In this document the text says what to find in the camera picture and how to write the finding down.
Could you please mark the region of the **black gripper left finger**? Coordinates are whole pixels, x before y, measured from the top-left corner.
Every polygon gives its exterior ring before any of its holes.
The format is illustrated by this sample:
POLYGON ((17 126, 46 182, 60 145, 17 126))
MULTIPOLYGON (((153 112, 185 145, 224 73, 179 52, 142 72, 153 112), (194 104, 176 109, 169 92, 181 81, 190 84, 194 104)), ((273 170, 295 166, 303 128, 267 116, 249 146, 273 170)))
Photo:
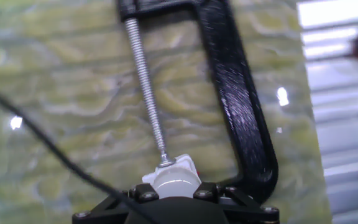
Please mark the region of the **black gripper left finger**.
MULTIPOLYGON (((120 191, 123 196, 137 203, 147 203, 159 199, 159 194, 150 184, 139 184, 129 190, 120 191)), ((130 209, 124 202, 111 196, 91 210, 75 213, 72 224, 125 224, 130 209)))

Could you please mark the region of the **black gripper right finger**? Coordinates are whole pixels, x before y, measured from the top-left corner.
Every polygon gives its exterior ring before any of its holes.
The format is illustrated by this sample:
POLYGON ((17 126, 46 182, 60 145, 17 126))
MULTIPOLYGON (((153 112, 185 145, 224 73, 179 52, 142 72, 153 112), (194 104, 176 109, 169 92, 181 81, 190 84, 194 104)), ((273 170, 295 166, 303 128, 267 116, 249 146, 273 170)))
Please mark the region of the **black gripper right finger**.
POLYGON ((279 209, 262 206, 236 187, 202 182, 195 190, 193 199, 211 203, 222 211, 229 223, 279 224, 279 209))

